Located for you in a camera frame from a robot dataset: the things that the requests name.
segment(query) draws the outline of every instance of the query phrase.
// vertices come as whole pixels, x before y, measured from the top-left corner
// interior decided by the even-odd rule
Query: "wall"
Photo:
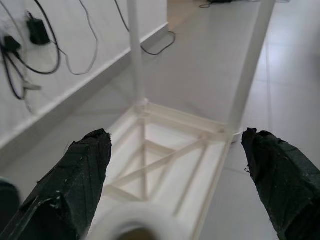
[[[7,7],[12,9],[11,1],[3,0]],[[23,5],[35,17],[43,19],[33,0],[19,1],[16,4]],[[3,66],[0,66],[0,148],[128,53],[129,35],[121,22],[114,1],[82,1],[90,13],[92,25],[99,38],[96,64],[89,74],[74,76],[69,73],[65,57],[62,55],[61,67],[53,75],[38,75],[29,71],[30,80],[43,87],[42,91],[32,91],[28,95],[28,101],[36,112],[34,115],[26,110],[23,101],[13,97]],[[127,19],[127,1],[118,0],[118,2]],[[60,48],[69,55],[73,71],[81,72],[87,69],[95,50],[95,39],[79,0],[41,0],[40,3],[47,12]],[[167,0],[138,0],[138,13],[140,36],[143,39],[167,24]],[[0,20],[4,14],[5,12],[1,10]],[[13,29],[8,26],[7,28],[4,29],[7,32]],[[17,32],[12,34],[17,36],[17,40],[19,39]],[[57,54],[53,44],[41,47],[29,45],[28,49],[29,65],[46,71],[55,64]],[[17,87],[21,84],[17,77],[15,84]]]

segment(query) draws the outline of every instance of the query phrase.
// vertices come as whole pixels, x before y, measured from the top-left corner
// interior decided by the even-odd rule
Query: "white rod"
[[[143,78],[143,63],[140,48],[137,0],[127,0],[127,7],[135,100],[138,105],[141,105],[145,101],[145,83]]]
[[[262,0],[260,3],[248,52],[242,68],[239,85],[227,123],[227,129],[232,133],[237,133],[241,127],[242,118],[255,77],[260,53],[264,46],[265,37],[275,3],[276,0]]]

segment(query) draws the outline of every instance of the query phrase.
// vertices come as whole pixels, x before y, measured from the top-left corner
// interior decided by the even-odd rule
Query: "white frame structure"
[[[151,202],[177,218],[189,239],[199,238],[240,129],[274,5],[275,0],[261,1],[233,107],[222,124],[146,100],[137,0],[127,0],[136,104],[110,129],[112,157],[97,215],[125,202]]]

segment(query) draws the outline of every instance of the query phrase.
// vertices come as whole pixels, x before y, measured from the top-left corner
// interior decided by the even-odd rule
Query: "tape roll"
[[[176,220],[149,203],[128,203],[106,212],[87,240],[186,240]]]

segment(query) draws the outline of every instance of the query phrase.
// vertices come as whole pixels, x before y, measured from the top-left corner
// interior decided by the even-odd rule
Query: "black power adapter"
[[[44,21],[34,18],[30,12],[28,12],[28,17],[29,19],[26,21],[26,25],[30,32],[30,41],[35,45],[46,45],[50,43]]]

